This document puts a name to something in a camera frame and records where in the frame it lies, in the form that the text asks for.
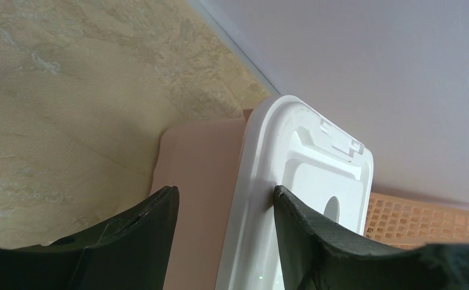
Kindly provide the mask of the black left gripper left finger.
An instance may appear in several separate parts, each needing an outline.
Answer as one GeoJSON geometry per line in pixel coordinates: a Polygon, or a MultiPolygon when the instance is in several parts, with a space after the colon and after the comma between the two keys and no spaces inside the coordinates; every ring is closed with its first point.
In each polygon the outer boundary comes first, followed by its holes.
{"type": "Polygon", "coordinates": [[[179,204],[165,186],[50,245],[0,248],[0,289],[162,289],[179,204]]]}

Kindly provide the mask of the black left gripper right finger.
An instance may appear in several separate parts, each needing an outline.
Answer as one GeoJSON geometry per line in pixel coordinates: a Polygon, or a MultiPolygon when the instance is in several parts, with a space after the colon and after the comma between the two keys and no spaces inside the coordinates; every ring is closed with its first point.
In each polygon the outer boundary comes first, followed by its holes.
{"type": "Polygon", "coordinates": [[[469,289],[469,243],[402,250],[341,226],[282,185],[273,202],[286,289],[469,289]]]}

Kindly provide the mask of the white plastic lid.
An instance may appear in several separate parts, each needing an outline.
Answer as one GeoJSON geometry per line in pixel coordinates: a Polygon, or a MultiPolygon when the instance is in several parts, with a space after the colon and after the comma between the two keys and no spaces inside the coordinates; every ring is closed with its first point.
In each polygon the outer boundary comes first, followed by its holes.
{"type": "Polygon", "coordinates": [[[283,289],[273,191],[364,234],[374,159],[361,142],[293,95],[249,115],[216,289],[283,289]]]}

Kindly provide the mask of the pink four-slot file organizer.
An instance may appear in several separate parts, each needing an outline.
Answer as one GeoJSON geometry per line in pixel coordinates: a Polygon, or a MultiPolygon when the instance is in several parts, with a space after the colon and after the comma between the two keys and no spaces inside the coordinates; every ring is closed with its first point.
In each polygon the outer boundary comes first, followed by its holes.
{"type": "Polygon", "coordinates": [[[406,250],[427,243],[469,243],[469,211],[372,193],[364,235],[406,250]]]}

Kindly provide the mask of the pink plastic bin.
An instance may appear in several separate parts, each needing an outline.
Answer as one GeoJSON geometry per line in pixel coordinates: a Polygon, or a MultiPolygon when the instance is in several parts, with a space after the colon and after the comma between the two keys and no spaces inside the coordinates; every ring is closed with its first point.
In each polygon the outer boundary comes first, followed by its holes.
{"type": "Polygon", "coordinates": [[[163,133],[152,191],[178,188],[180,204],[165,289],[228,289],[237,262],[236,186],[251,109],[241,117],[200,121],[163,133]]]}

